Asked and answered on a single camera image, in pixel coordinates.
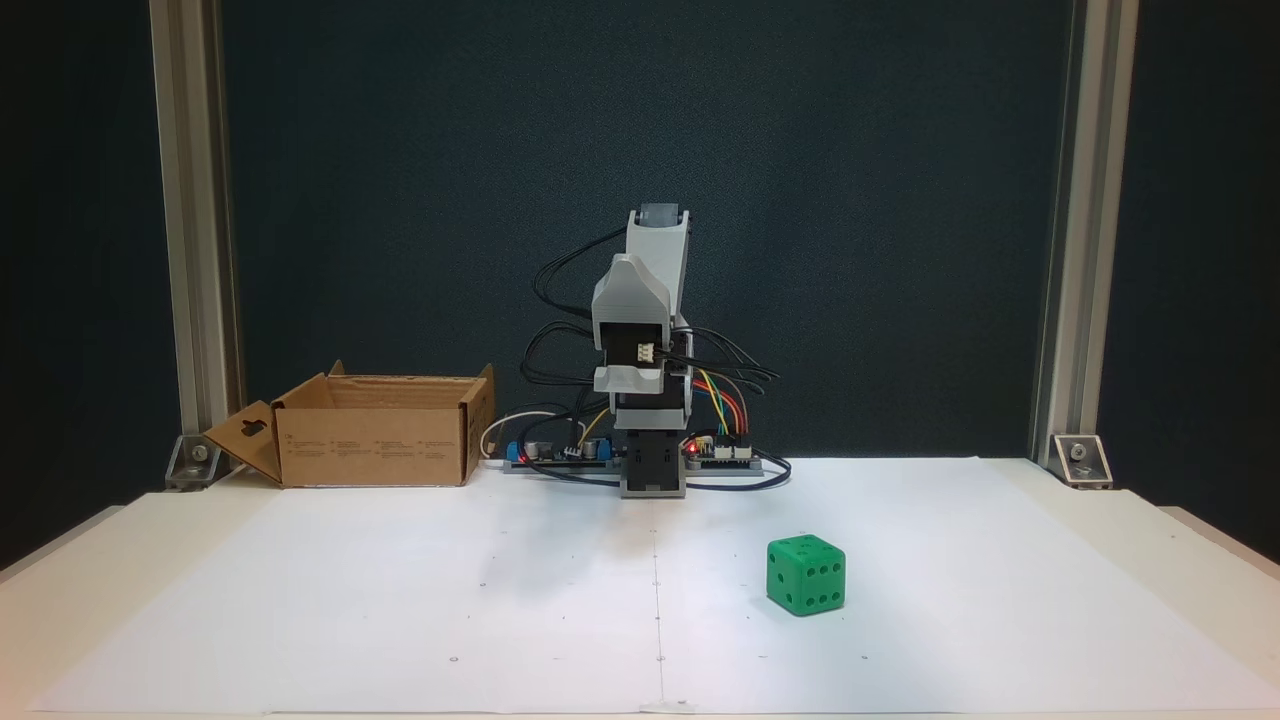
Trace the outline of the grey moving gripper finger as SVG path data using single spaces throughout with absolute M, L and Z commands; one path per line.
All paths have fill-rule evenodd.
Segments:
M 673 315 L 673 291 L 636 254 L 616 254 L 593 291 L 595 336 L 602 336 L 604 324 L 655 325 L 669 336 Z

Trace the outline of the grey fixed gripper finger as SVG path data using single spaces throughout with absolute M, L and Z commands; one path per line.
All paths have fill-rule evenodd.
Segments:
M 660 395 L 666 372 L 660 366 L 603 365 L 593 373 L 595 392 L 608 395 Z

